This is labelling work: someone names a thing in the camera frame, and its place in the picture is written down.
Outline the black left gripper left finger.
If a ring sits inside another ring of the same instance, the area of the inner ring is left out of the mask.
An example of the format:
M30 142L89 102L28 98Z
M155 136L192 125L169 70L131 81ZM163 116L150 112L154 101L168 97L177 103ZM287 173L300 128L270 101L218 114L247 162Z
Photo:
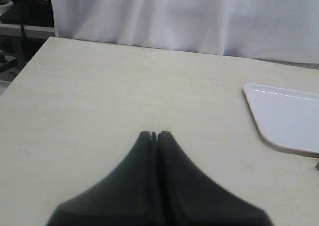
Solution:
M141 132L123 161L104 179L60 204L49 226L158 226L157 138Z

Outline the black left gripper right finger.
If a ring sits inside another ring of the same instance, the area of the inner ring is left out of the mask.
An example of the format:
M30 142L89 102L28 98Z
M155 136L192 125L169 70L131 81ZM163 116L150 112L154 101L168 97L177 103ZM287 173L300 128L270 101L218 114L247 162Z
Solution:
M158 135L158 177L170 226L271 226L260 208L228 192L201 171L171 132Z

